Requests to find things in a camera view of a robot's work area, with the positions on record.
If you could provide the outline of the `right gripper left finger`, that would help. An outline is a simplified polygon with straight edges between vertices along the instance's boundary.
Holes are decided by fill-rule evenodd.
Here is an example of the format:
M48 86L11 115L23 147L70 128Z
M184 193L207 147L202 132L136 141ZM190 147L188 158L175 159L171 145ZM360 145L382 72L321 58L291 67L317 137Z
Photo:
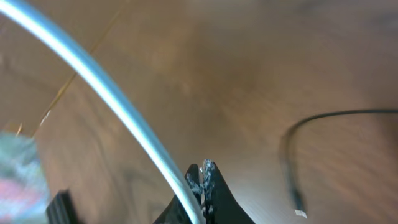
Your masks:
M165 210L155 219L155 224L202 223L200 205L201 187L199 166L191 164L185 175L185 190L189 195L174 195Z

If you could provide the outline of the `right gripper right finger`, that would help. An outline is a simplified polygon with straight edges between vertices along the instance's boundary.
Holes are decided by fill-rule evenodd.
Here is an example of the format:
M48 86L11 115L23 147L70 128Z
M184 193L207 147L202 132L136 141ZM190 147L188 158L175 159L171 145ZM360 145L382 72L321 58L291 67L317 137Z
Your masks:
M206 224L254 224L234 198L214 161L203 161L203 175L203 216Z

